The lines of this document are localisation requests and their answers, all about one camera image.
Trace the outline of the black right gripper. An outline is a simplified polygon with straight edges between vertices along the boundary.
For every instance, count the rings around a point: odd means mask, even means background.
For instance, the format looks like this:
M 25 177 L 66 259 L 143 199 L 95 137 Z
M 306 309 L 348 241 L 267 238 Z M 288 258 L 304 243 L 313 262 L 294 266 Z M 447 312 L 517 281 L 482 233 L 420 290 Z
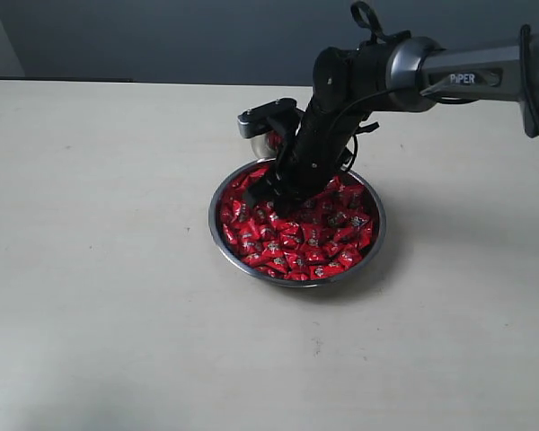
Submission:
M 312 97 L 295 140 L 265 177 L 253 182 L 242 195 L 248 208 L 272 201 L 279 218 L 292 216 L 305 200 L 320 193 L 339 170 L 339 159 L 359 123 L 371 113 L 365 96 L 345 100 L 327 110 Z

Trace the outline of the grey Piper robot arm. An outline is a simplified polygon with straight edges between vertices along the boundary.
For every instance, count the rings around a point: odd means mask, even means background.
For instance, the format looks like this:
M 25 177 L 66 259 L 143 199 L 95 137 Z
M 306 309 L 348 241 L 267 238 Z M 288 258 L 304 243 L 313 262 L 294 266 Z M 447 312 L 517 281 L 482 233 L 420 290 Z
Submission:
M 539 33 L 524 25 L 516 40 L 471 49 L 444 49 L 408 34 L 354 50 L 327 48 L 314 62 L 305 112 L 273 103 L 240 117 L 243 132 L 273 129 L 284 141 L 243 199 L 249 207 L 271 201 L 285 216 L 325 189 L 372 113 L 420 113 L 438 103 L 481 100 L 518 103 L 526 135 L 539 137 Z

